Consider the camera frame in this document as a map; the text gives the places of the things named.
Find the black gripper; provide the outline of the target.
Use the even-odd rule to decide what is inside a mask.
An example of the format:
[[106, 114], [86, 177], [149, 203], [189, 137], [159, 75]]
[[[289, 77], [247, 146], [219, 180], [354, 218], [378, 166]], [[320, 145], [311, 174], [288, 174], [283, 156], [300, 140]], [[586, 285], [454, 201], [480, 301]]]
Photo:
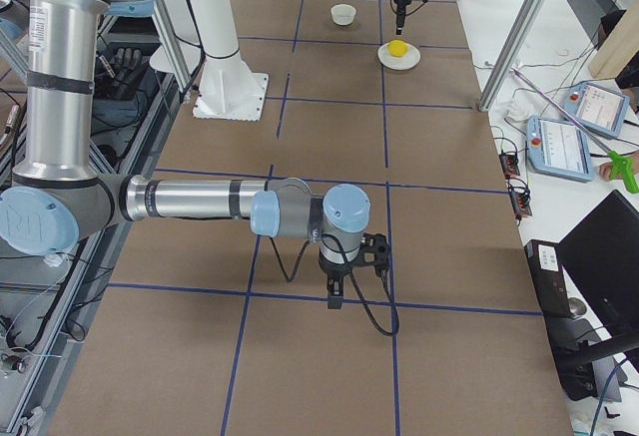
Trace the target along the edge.
[[344, 294], [343, 279], [351, 273], [351, 265], [348, 262], [335, 263], [321, 255], [319, 267], [326, 275], [327, 308], [341, 309]]
[[395, 4], [395, 34], [401, 35], [405, 25], [405, 12], [410, 0], [393, 0]]

